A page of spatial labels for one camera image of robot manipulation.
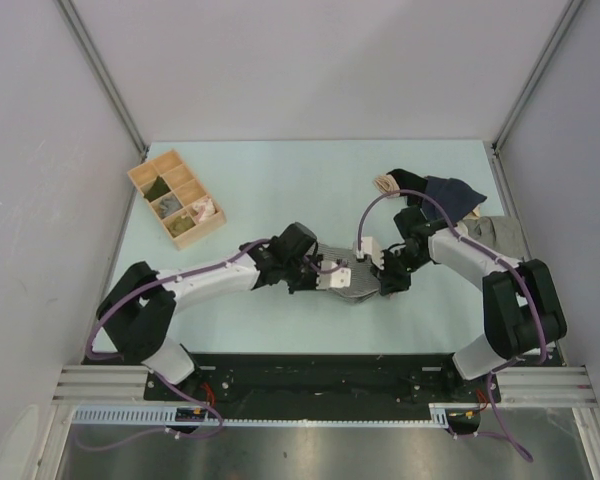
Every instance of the dark blue cloth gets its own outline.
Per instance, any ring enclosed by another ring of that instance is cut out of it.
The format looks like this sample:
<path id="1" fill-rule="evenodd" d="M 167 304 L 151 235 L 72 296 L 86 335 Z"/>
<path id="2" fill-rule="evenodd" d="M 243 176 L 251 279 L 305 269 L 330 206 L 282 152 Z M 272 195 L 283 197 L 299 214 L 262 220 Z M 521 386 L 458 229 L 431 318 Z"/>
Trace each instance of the dark blue cloth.
<path id="1" fill-rule="evenodd" d="M 445 209 L 454 224 L 466 217 L 468 213 L 487 199 L 487 197 L 476 192 L 457 178 L 426 178 L 427 188 L 424 193 Z M 426 200 L 422 202 L 422 211 L 427 220 L 442 218 L 438 209 Z"/>

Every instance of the green item in box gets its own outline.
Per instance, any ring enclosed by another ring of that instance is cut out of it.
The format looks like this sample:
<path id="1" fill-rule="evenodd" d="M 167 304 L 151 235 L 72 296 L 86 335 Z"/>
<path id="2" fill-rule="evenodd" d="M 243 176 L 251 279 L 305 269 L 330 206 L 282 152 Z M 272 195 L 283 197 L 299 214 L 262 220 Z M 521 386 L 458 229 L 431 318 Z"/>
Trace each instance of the green item in box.
<path id="1" fill-rule="evenodd" d="M 191 217 L 187 215 L 182 215 L 181 217 L 176 218 L 168 227 L 169 233 L 172 237 L 177 237 L 178 235 L 182 235 L 184 232 L 193 228 L 195 223 Z"/>
<path id="2" fill-rule="evenodd" d="M 162 177 L 156 178 L 156 181 L 153 182 L 151 188 L 144 194 L 144 198 L 146 198 L 149 202 L 153 202 L 157 200 L 162 195 L 169 193 L 171 190 L 169 189 L 169 185 L 164 181 Z"/>

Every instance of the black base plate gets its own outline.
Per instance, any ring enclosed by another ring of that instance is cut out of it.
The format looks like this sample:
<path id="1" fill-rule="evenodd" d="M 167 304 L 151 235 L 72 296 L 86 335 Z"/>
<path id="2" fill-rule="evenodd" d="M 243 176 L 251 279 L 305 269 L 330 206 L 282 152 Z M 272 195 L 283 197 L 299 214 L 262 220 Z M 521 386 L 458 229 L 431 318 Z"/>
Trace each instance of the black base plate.
<path id="1" fill-rule="evenodd" d="M 485 379 L 450 391 L 440 366 L 449 355 L 197 354 L 200 367 L 178 386 L 204 401 L 201 382 L 227 419 L 391 421 L 428 420 L 429 403 L 476 403 Z M 154 375 L 144 399 L 181 401 Z M 500 400 L 497 388 L 496 401 Z"/>

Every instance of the white bracket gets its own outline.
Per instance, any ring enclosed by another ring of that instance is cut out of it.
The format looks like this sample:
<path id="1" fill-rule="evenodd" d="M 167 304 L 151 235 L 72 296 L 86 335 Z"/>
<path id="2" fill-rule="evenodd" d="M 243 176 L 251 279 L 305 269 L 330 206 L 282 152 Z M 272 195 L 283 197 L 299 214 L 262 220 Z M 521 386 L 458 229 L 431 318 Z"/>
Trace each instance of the white bracket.
<path id="1" fill-rule="evenodd" d="M 384 270 L 384 255 L 380 244 L 373 237 L 362 237 L 362 248 L 358 248 L 358 242 L 353 244 L 353 252 L 358 260 L 363 260 L 367 255 L 371 262 L 380 270 Z"/>

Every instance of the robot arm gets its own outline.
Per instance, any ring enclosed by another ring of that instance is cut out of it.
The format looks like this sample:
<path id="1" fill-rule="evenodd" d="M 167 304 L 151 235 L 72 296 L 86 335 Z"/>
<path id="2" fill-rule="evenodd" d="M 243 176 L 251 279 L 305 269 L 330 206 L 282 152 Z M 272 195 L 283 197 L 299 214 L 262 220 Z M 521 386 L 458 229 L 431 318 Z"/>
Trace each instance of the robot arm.
<path id="1" fill-rule="evenodd" d="M 482 291 L 485 333 L 456 352 L 453 365 L 448 366 L 461 380 L 485 375 L 540 347 L 530 307 L 520 305 L 521 292 L 515 278 L 485 251 L 514 267 L 522 277 L 539 313 L 545 341 L 553 342 L 566 335 L 566 321 L 549 268 L 543 262 L 521 262 L 484 246 L 479 251 L 454 236 L 443 220 L 428 222 L 418 207 L 403 209 L 394 222 L 404 245 L 382 252 L 383 265 L 376 272 L 381 293 L 407 290 L 411 273 L 429 261 L 451 268 Z"/>
<path id="2" fill-rule="evenodd" d="M 316 236 L 300 223 L 279 237 L 258 245 L 245 244 L 221 262 L 195 268 L 154 271 L 145 262 L 129 267 L 97 311 L 99 319 L 138 287 L 163 281 L 115 311 L 104 325 L 125 360 L 142 363 L 178 384 L 195 366 L 187 351 L 167 336 L 175 313 L 232 292 L 249 291 L 280 281 L 289 293 L 347 287 L 351 271 L 319 255 L 306 256 L 317 245 Z"/>

